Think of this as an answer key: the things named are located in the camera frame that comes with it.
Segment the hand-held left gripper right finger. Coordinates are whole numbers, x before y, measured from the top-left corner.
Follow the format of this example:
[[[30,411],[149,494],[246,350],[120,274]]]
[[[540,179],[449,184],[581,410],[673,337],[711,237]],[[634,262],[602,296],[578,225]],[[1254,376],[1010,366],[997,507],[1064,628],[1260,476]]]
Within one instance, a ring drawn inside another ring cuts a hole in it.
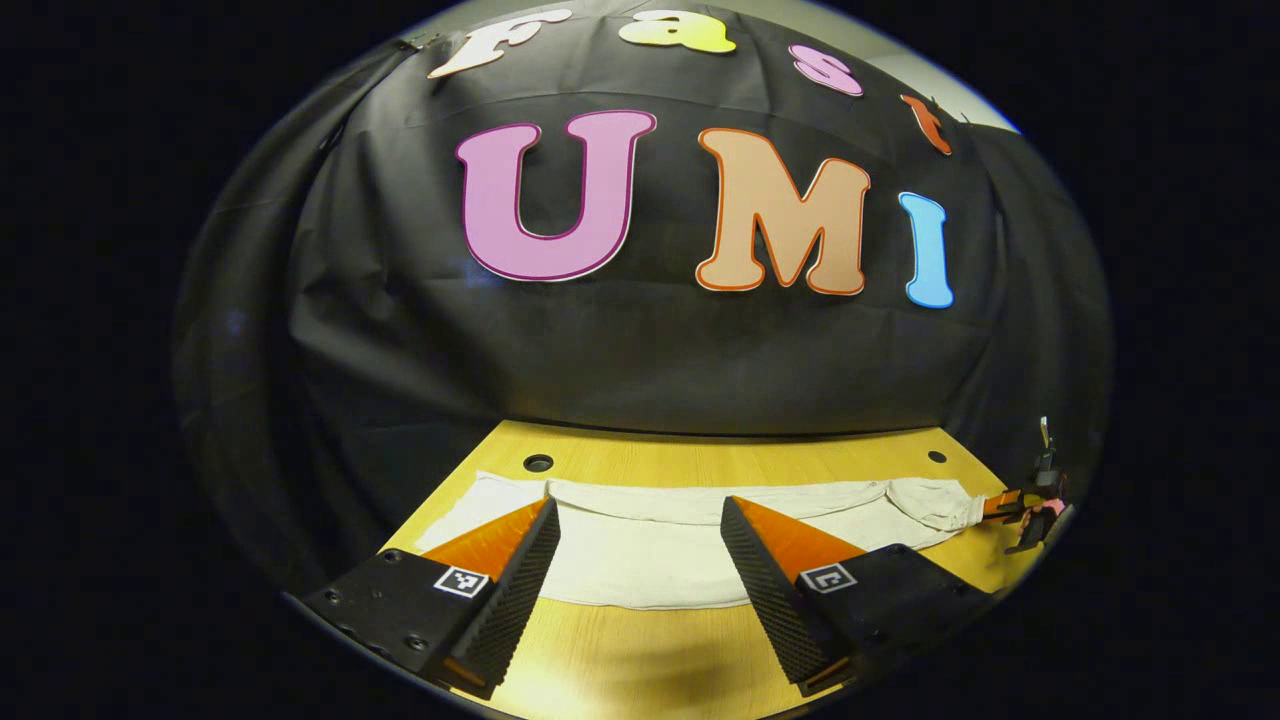
[[[787,680],[865,685],[973,623],[995,596],[905,544],[863,550],[744,497],[719,533]]]

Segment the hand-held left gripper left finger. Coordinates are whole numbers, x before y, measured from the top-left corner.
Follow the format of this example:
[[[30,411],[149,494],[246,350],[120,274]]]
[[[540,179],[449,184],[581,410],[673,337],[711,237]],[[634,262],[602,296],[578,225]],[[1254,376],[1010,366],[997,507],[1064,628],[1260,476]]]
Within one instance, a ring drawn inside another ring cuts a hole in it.
[[[300,602],[397,667],[489,700],[559,538],[557,502],[543,497],[422,553],[383,550]]]

